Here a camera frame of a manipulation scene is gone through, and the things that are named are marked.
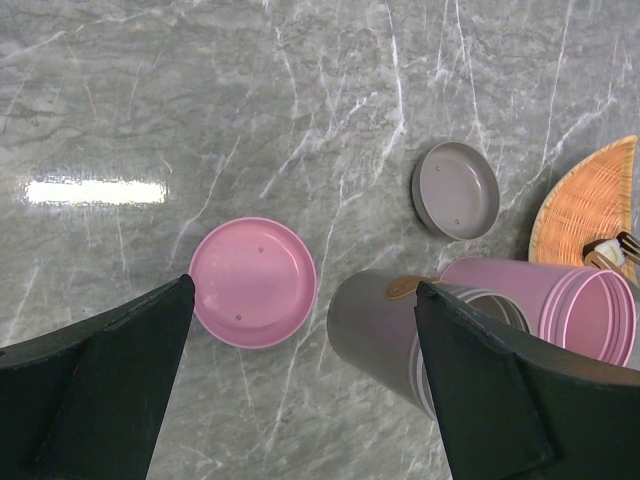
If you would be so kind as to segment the pink cylindrical container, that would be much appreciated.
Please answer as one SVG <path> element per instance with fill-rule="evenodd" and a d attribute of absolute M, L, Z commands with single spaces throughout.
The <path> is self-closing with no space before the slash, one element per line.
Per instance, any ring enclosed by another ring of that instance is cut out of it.
<path fill-rule="evenodd" d="M 636 305 L 614 271 L 463 257 L 440 279 L 508 297 L 524 313 L 531 334 L 556 346 L 622 367 L 631 357 Z"/>

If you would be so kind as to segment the pink lid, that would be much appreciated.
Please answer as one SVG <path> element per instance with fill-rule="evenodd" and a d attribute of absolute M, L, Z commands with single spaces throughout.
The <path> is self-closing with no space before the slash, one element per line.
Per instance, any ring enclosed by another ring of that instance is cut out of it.
<path fill-rule="evenodd" d="M 238 218 L 216 227 L 196 248 L 189 275 L 201 325 L 243 349 L 287 340 L 316 300 L 310 251 L 291 229 L 267 218 Z"/>

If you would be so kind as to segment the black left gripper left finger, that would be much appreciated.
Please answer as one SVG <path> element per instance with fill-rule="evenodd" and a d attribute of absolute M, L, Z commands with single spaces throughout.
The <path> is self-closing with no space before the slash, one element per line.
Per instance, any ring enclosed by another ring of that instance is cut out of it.
<path fill-rule="evenodd" d="M 143 479 L 195 303 L 183 275 L 1 350 L 4 479 Z"/>

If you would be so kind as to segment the metal food tongs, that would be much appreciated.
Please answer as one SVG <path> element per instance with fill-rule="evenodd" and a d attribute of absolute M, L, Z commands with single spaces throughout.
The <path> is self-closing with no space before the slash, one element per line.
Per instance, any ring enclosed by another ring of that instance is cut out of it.
<path fill-rule="evenodd" d="M 610 239 L 595 240 L 583 247 L 586 265 L 607 268 L 608 265 L 621 270 L 627 263 L 639 265 L 639 238 L 627 231 L 619 232 Z"/>

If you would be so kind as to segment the grey lid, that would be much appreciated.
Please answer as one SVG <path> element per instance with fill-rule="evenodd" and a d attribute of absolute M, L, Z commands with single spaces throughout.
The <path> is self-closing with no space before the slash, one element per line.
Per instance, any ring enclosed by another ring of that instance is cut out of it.
<path fill-rule="evenodd" d="M 442 142 L 418 162 L 411 195 L 427 229 L 450 240 L 486 235 L 500 210 L 494 171 L 482 153 L 463 142 Z"/>

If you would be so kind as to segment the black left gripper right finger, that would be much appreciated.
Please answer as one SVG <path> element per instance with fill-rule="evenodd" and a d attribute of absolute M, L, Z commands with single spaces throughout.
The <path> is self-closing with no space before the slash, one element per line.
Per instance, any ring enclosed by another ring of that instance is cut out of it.
<path fill-rule="evenodd" d="M 455 479 L 636 479 L 639 373 L 418 285 L 416 324 Z"/>

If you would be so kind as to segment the woven bamboo basket tray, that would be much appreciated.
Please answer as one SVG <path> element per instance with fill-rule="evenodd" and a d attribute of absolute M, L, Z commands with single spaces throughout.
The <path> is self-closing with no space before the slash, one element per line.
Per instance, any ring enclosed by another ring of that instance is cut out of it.
<path fill-rule="evenodd" d="M 534 221 L 528 260 L 582 266 L 583 249 L 632 227 L 636 135 L 577 163 L 551 189 Z"/>

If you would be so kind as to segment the grey cylindrical container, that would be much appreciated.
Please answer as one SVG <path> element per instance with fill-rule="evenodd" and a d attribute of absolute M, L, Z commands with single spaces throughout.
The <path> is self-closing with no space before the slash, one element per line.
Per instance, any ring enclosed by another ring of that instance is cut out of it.
<path fill-rule="evenodd" d="M 430 418 L 453 402 L 528 417 L 526 384 L 512 364 L 481 358 L 467 331 L 434 305 L 426 310 L 426 333 L 419 333 L 415 308 L 422 280 L 382 270 L 349 277 L 328 311 L 333 350 Z"/>

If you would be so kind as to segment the rice and seaweed sushi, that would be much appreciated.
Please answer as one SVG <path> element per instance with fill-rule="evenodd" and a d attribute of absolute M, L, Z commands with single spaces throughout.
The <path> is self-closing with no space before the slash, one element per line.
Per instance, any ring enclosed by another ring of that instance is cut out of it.
<path fill-rule="evenodd" d="M 593 241 L 583 248 L 583 260 L 586 265 L 592 265 L 593 260 L 599 264 L 611 263 L 615 267 L 622 267 L 626 263 L 620 241 L 617 238 Z"/>

